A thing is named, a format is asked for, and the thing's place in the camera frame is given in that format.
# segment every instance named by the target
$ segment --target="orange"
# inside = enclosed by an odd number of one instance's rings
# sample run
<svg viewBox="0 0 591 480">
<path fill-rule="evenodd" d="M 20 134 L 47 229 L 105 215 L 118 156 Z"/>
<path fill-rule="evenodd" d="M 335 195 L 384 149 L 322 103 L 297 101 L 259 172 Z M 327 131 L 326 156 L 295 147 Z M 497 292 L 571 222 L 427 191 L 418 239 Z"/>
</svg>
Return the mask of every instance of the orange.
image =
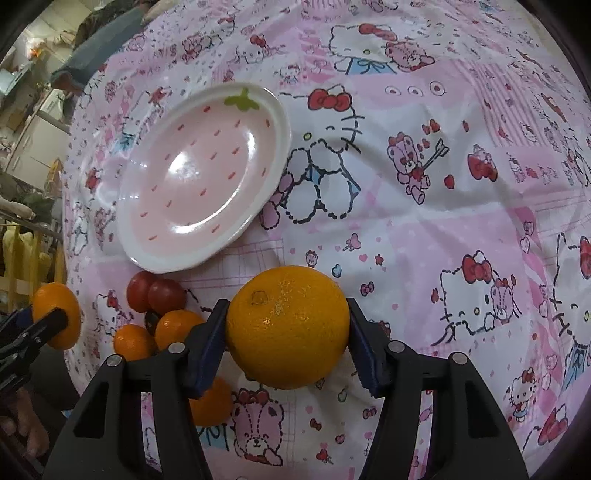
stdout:
<svg viewBox="0 0 591 480">
<path fill-rule="evenodd" d="M 68 325 L 48 343 L 58 350 L 72 348 L 80 336 L 80 305 L 72 291 L 63 283 L 47 283 L 34 293 L 32 304 L 33 322 L 38 322 L 55 308 L 66 312 Z"/>
<path fill-rule="evenodd" d="M 132 362 L 151 356 L 156 350 L 156 345 L 144 327 L 130 323 L 123 325 L 115 332 L 113 348 L 115 353 L 121 355 L 126 361 Z"/>
<path fill-rule="evenodd" d="M 349 339 L 349 306 L 339 286 L 310 267 L 257 275 L 236 294 L 226 343 L 246 376 L 274 388 L 300 388 L 327 375 Z"/>
<path fill-rule="evenodd" d="M 184 342 L 191 329 L 200 323 L 203 323 L 203 319 L 189 310 L 173 310 L 166 313 L 156 325 L 154 338 L 158 349 L 164 350 L 174 342 Z"/>
<path fill-rule="evenodd" d="M 215 427 L 228 419 L 232 412 L 232 390 L 221 378 L 213 384 L 199 400 L 189 398 L 193 423 L 198 427 Z"/>
</svg>

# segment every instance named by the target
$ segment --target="plate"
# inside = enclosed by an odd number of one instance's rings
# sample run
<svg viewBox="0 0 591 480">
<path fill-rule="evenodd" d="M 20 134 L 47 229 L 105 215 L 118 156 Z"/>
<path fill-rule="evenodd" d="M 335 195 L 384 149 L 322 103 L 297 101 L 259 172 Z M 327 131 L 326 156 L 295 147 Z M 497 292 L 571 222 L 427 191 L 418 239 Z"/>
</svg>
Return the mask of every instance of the plate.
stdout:
<svg viewBox="0 0 591 480">
<path fill-rule="evenodd" d="M 277 189 L 291 144 L 269 90 L 224 83 L 172 109 L 133 151 L 117 228 L 141 268 L 195 267 L 234 241 Z"/>
</svg>

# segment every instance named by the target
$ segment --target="metal screw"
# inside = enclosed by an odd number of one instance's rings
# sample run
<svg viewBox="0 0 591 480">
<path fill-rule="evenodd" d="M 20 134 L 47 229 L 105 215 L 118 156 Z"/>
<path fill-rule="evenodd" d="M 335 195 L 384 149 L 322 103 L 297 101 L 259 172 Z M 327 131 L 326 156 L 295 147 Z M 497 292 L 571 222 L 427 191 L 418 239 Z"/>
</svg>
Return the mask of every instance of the metal screw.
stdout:
<svg viewBox="0 0 591 480">
<path fill-rule="evenodd" d="M 171 343 L 168 347 L 168 351 L 170 353 L 183 353 L 184 352 L 184 343 L 181 342 L 174 342 Z"/>
<path fill-rule="evenodd" d="M 399 340 L 393 340 L 388 344 L 388 348 L 391 352 L 402 353 L 404 352 L 404 344 Z"/>
<path fill-rule="evenodd" d="M 466 365 L 468 363 L 468 357 L 461 352 L 454 353 L 452 355 L 452 360 L 458 365 Z"/>
<path fill-rule="evenodd" d="M 117 365 L 119 365 L 121 363 L 121 360 L 123 360 L 121 358 L 120 355 L 111 355 L 108 359 L 107 359 L 107 365 L 109 365 L 110 367 L 116 367 Z"/>
</svg>

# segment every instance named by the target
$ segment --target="tablecloth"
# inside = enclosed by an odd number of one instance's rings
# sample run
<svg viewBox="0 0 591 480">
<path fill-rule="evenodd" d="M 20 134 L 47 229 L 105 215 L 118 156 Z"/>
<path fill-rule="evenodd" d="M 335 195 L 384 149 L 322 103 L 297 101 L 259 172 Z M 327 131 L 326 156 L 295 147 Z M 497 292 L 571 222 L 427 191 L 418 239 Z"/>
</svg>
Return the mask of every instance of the tablecloth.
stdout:
<svg viewBox="0 0 591 480">
<path fill-rule="evenodd" d="M 315 268 L 390 338 L 466 352 L 536 471 L 591 383 L 591 110 L 532 25 L 511 0 L 200 0 L 129 40 L 80 98 L 64 167 L 68 282 L 83 313 L 66 361 L 78 390 L 117 328 L 143 323 L 125 300 L 138 269 L 116 230 L 135 146 L 192 93 L 247 80 L 287 109 L 291 152 L 240 240 L 170 275 L 188 308 L 207 316 L 267 268 Z M 219 374 L 249 407 L 198 428 L 214 478 L 358 478 L 381 402 L 348 352 L 299 390 L 247 380 L 228 354 Z M 424 473 L 430 398 L 411 479 Z M 149 395 L 142 405 L 157 465 Z"/>
</svg>

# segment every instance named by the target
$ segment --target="hello kitty print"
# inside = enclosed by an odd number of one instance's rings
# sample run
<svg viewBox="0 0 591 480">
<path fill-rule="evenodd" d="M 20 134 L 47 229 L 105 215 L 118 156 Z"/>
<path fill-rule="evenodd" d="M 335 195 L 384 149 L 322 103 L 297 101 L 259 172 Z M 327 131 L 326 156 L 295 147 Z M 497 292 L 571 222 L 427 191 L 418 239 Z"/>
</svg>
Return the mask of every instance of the hello kitty print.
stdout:
<svg viewBox="0 0 591 480">
<path fill-rule="evenodd" d="M 591 385 L 591 108 L 528 15 L 514 0 L 184 0 L 146 25 L 90 80 L 71 127 L 76 387 L 113 352 L 118 328 L 143 325 L 126 304 L 137 269 L 117 230 L 136 147 L 203 88 L 255 82 L 285 108 L 291 150 L 236 243 L 172 275 L 187 308 L 207 316 L 267 268 L 320 271 L 390 339 L 468 355 L 533 474 Z M 218 375 L 232 414 L 197 428 L 215 478 L 360 477 L 382 400 L 348 352 L 295 391 L 247 378 L 227 354 Z M 432 399 L 421 400 L 410 480 L 426 472 Z M 149 395 L 142 422 L 158 466 Z"/>
</svg>

